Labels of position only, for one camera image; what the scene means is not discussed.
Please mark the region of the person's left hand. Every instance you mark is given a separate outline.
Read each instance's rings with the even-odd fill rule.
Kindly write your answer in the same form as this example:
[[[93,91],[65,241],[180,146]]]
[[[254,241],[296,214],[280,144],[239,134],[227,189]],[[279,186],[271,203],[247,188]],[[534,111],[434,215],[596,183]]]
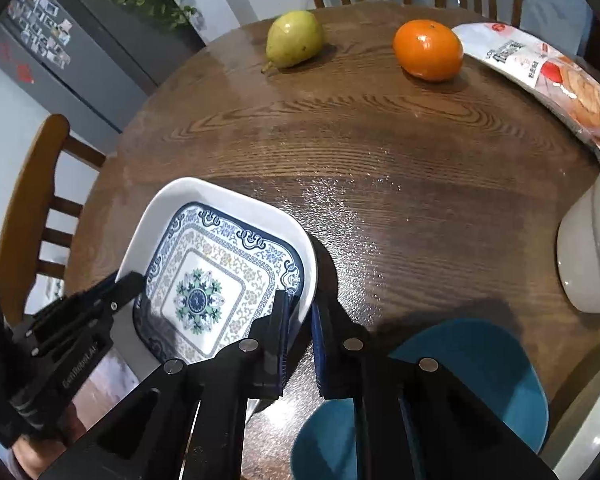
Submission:
[[[71,403],[62,415],[64,440],[36,440],[21,436],[9,449],[6,467],[15,479],[37,479],[59,456],[85,434],[76,406]]]

